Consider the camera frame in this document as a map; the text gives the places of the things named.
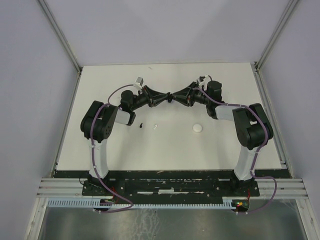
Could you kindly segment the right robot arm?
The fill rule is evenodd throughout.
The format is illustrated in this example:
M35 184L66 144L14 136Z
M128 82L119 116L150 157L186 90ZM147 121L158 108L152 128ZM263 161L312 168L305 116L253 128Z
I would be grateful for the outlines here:
M246 192L247 181L255 177L258 154L274 136L262 105L255 103L247 106L224 102L222 84L215 80L207 82L206 88L200 82L192 82L184 89L170 94L168 101L172 100L187 107L192 107L194 103L203 104L211 118L234 123L241 148L233 170L236 179L229 183L229 189L236 196Z

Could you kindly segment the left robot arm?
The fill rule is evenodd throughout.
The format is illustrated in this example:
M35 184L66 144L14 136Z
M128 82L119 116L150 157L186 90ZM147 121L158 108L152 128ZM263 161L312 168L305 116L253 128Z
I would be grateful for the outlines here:
M111 189L111 183L105 179L109 173L107 164L107 141L114 124L131 126L136 118L135 110L145 105L156 107L168 100L170 93L155 91L148 86L143 86L138 94L125 90L120 95L120 105L112 105L93 101L84 115L80 130L89 142L91 177L97 179L93 189L99 195L106 195Z

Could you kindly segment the black round charging case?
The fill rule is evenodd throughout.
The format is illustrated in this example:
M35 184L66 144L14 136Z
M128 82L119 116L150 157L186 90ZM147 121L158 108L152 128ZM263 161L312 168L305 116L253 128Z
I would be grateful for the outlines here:
M171 103L173 101L173 96L170 92L167 93L167 102Z

